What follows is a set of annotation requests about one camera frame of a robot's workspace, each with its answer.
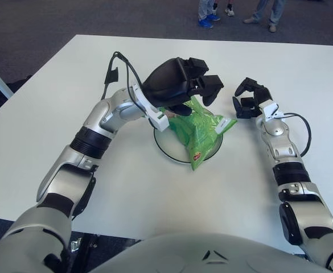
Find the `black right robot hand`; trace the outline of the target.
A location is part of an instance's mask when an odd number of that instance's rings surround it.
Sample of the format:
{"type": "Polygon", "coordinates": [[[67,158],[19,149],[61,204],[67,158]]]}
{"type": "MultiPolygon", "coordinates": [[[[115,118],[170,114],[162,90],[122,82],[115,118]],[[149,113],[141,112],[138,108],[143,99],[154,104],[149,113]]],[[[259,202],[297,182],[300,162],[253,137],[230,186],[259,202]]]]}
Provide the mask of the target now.
{"type": "Polygon", "coordinates": [[[251,119],[262,116],[264,121],[273,118],[283,118],[278,104],[272,99],[269,89],[257,83],[256,80],[245,78],[232,97],[236,117],[251,119]]]}

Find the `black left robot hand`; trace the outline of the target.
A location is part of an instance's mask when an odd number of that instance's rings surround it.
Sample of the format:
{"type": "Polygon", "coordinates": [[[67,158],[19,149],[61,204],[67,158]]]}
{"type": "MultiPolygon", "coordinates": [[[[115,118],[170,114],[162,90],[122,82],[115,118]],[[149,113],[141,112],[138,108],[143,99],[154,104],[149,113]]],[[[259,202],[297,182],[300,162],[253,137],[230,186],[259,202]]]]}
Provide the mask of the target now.
{"type": "Polygon", "coordinates": [[[207,71],[204,60],[176,57],[155,68],[143,83],[133,86],[138,103],[156,129],[163,131],[168,126],[159,108],[189,116],[192,109],[186,102],[193,96],[201,96],[204,106],[214,102],[224,85],[219,76],[206,75],[207,71]]]}

